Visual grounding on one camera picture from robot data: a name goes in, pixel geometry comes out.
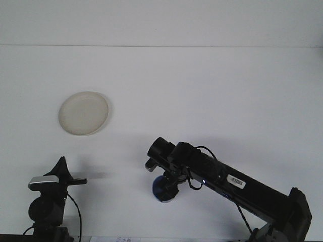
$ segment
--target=barcode sticker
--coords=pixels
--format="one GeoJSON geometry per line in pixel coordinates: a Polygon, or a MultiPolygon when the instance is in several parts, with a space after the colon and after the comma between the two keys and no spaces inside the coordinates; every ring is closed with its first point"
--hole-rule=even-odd
{"type": "Polygon", "coordinates": [[[244,181],[237,179],[236,177],[234,177],[230,174],[227,176],[227,181],[228,181],[228,183],[231,183],[232,185],[235,185],[236,187],[238,187],[240,189],[244,189],[244,186],[246,185],[246,183],[244,181]]]}

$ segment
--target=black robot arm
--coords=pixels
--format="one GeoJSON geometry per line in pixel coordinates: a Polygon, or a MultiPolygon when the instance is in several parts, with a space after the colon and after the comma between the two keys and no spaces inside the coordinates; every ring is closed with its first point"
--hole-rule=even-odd
{"type": "Polygon", "coordinates": [[[253,231],[250,242],[305,240],[312,215],[305,195],[297,188],[286,196],[188,143],[175,146],[161,137],[153,143],[148,156],[145,167],[149,171],[157,166],[165,170],[153,185],[161,202],[172,199],[178,192],[177,185],[186,180],[194,188],[190,179],[195,179],[267,222],[253,231]]]}

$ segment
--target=white plate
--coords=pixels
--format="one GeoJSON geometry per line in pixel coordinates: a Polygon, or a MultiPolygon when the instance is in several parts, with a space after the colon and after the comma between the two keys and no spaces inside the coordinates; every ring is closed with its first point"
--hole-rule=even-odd
{"type": "Polygon", "coordinates": [[[59,112],[62,128],[73,135],[89,135],[105,122],[109,108],[97,92],[79,92],[69,97],[59,112]]]}

